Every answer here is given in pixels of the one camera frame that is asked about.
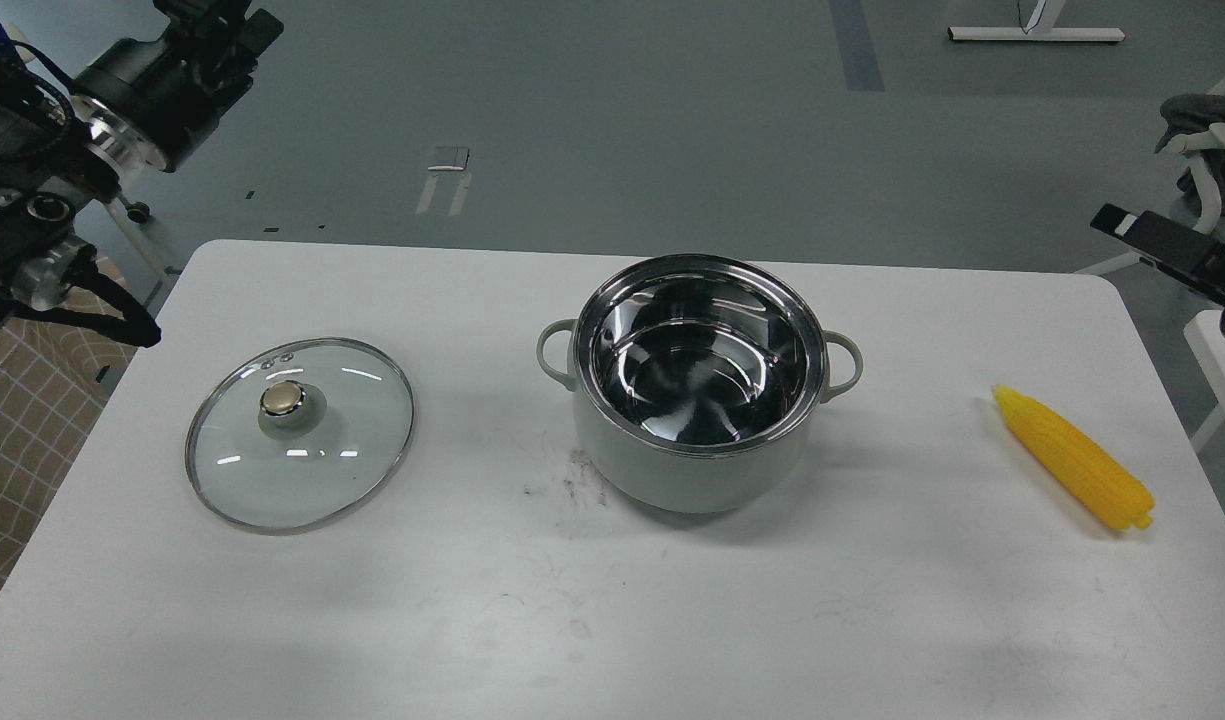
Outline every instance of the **lid rim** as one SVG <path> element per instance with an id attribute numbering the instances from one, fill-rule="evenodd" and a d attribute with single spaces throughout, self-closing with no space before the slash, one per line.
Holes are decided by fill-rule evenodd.
<path id="1" fill-rule="evenodd" d="M 338 347 L 350 347 L 353 348 L 353 350 L 365 351 L 366 354 L 375 356 L 377 360 L 387 364 L 390 369 L 392 369 L 393 372 L 397 375 L 398 380 L 402 381 L 403 389 L 405 389 L 408 400 L 410 400 L 412 403 L 412 420 L 408 421 L 407 424 L 405 437 L 403 437 L 401 447 L 398 448 L 398 452 L 394 456 L 394 459 L 391 462 L 391 464 L 387 465 L 387 468 L 385 468 L 383 473 L 380 474 L 380 478 L 376 479 L 376 482 L 371 484 L 371 486 L 366 489 L 366 491 L 361 492 L 359 497 L 355 497 L 355 500 L 347 502 L 342 507 L 338 507 L 338 509 L 328 512 L 327 516 L 321 516 L 321 518 L 310 520 L 309 523 L 301 523 L 298 525 L 261 525 L 251 523 L 250 520 L 243 520 L 240 518 L 234 518 L 234 516 L 227 514 L 227 512 L 219 509 L 219 507 L 216 506 L 216 503 L 209 500 L 208 495 L 206 495 L 205 490 L 201 487 L 198 471 L 195 462 L 195 452 L 197 449 L 201 429 L 205 426 L 202 420 L 205 420 L 206 416 L 208 416 L 209 411 L 214 409 L 216 403 L 223 396 L 224 391 L 232 387 L 232 383 L 234 381 L 241 380 L 241 373 L 245 372 L 245 370 L 250 369 L 252 364 L 263 360 L 270 355 L 283 355 L 288 354 L 289 351 L 304 350 L 304 348 L 306 347 L 328 345 L 328 343 L 334 343 L 334 345 Z M 310 340 L 295 340 L 295 342 L 283 343 L 283 345 L 272 347 L 268 350 L 261 351 L 260 354 L 254 355 L 250 359 L 243 361 L 240 365 L 236 366 L 236 369 L 232 370 L 230 373 L 225 375 L 225 377 L 219 383 L 216 383 L 216 387 L 213 387 L 213 389 L 211 389 L 211 392 L 208 393 L 208 397 L 206 397 L 205 400 L 201 402 L 198 409 L 195 411 L 195 415 L 190 421 L 190 430 L 186 432 L 186 447 L 184 447 L 184 465 L 186 467 L 187 479 L 190 479 L 191 487 L 194 489 L 195 495 L 198 497 L 198 501 L 205 507 L 208 507 L 209 511 L 213 511 L 213 514 L 218 516 L 218 518 L 227 520 L 228 524 L 236 525 L 238 528 L 251 530 L 260 534 L 270 534 L 271 536 L 283 536 L 283 534 L 305 533 L 320 528 L 321 525 L 328 524 L 331 520 L 336 520 L 342 516 L 350 514 L 352 511 L 356 509 L 356 507 L 363 506 L 374 495 L 376 495 L 376 492 L 382 486 L 385 486 L 385 484 L 387 484 L 390 478 L 392 478 L 394 473 L 398 470 L 398 467 L 403 462 L 403 457 L 407 457 L 407 448 L 408 446 L 412 444 L 412 432 L 414 432 L 415 426 L 417 426 L 417 393 L 412 392 L 412 382 L 408 382 L 407 373 L 403 372 L 403 369 L 401 369 L 401 366 L 392 359 L 392 356 L 385 354 L 385 351 L 380 350 L 380 348 L 377 347 L 369 345 L 369 343 L 366 342 L 353 340 L 353 338 L 338 337 L 338 336 L 316 337 L 316 338 L 310 338 Z"/>

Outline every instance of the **glass lid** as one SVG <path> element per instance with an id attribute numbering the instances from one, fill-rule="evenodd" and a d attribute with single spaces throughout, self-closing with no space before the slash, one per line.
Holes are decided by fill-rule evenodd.
<path id="1" fill-rule="evenodd" d="M 293 342 L 216 386 L 191 424 L 186 471 L 222 518 L 254 530 L 301 529 L 390 478 L 414 418 L 407 377 L 375 347 Z"/>

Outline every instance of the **pot handle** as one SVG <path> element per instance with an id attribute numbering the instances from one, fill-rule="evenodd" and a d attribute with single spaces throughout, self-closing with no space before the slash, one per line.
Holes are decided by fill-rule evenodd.
<path id="1" fill-rule="evenodd" d="M 845 393 L 850 388 L 855 387 L 856 381 L 860 380 L 860 373 L 865 370 L 865 364 L 862 362 L 862 359 L 860 359 L 860 348 L 856 347 L 856 343 L 850 340 L 848 336 L 831 331 L 824 331 L 822 334 L 826 338 L 826 345 L 835 343 L 835 345 L 844 348 L 844 350 L 848 351 L 848 355 L 851 355 L 853 365 L 855 366 L 853 377 L 848 382 L 827 387 L 821 392 L 821 402 L 827 402 L 831 400 L 831 398 L 842 396 L 842 393 Z"/>
<path id="2" fill-rule="evenodd" d="M 572 332 L 575 329 L 576 329 L 576 320 L 559 320 L 557 323 L 550 323 L 545 329 L 543 329 L 543 332 L 540 332 L 540 337 L 537 338 L 537 362 L 540 364 L 540 369 L 543 370 L 544 373 L 549 375 L 549 377 L 552 377 L 554 382 L 557 382 L 562 387 L 566 387 L 568 392 L 576 392 L 576 377 L 572 377 L 572 375 L 560 372 L 560 370 L 551 369 L 551 366 L 549 366 L 549 364 L 545 362 L 545 342 L 548 342 L 549 338 L 556 336 L 557 333 L 565 331 Z"/>

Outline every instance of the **toy corn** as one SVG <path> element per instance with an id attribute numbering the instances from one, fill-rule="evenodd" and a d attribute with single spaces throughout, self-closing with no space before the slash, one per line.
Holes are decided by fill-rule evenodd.
<path id="1" fill-rule="evenodd" d="M 1099 520 L 1115 530 L 1150 527 L 1155 498 L 1101 446 L 1033 397 L 1003 386 L 993 393 L 1011 432 Z"/>

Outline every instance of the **plaid fabric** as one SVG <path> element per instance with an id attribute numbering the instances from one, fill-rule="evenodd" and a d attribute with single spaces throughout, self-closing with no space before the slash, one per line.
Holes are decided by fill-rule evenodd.
<path id="1" fill-rule="evenodd" d="M 109 260 L 100 272 L 123 282 Z M 87 291 L 65 306 L 111 313 Z M 0 589 L 105 405 L 103 366 L 135 348 L 89 331 L 9 320 L 0 331 Z"/>

